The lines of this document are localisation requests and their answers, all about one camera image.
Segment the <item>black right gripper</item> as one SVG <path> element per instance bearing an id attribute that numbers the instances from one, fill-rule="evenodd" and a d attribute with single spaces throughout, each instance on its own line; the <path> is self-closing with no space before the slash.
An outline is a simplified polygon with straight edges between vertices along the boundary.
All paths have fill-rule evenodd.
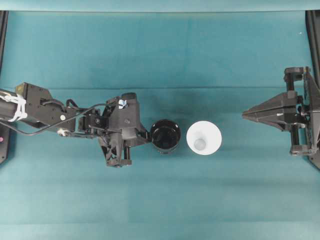
<path id="1" fill-rule="evenodd" d="M 287 92 L 280 93 L 244 111 L 242 117 L 252 122 L 290 132 L 293 156 L 313 156 L 320 142 L 320 88 L 309 67 L 288 67 L 284 70 Z M 303 81 L 304 95 L 298 95 L 294 83 Z M 263 113 L 295 106 L 295 113 Z"/>

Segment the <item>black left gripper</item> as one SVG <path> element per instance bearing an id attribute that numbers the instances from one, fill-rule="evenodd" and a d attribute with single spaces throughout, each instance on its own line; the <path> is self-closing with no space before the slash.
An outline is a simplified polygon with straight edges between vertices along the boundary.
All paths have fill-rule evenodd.
<path id="1" fill-rule="evenodd" d="M 151 143 L 151 132 L 140 128 L 110 129 L 109 117 L 115 103 L 106 102 L 103 113 L 94 108 L 78 120 L 78 131 L 98 139 L 108 167 L 120 168 L 132 164 L 130 148 Z"/>

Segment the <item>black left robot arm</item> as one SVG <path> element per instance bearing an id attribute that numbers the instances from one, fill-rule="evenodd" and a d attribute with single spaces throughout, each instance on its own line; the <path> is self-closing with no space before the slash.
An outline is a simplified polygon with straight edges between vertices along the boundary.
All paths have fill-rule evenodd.
<path id="1" fill-rule="evenodd" d="M 12 123 L 22 122 L 36 129 L 32 136 L 45 131 L 61 137 L 98 140 L 106 165 L 120 168 L 132 164 L 130 150 L 151 141 L 140 120 L 140 105 L 134 92 L 124 93 L 88 108 L 72 99 L 65 103 L 54 99 L 42 87 L 22 83 L 15 91 L 0 91 L 0 161 L 9 152 L 10 131 L 24 136 Z"/>

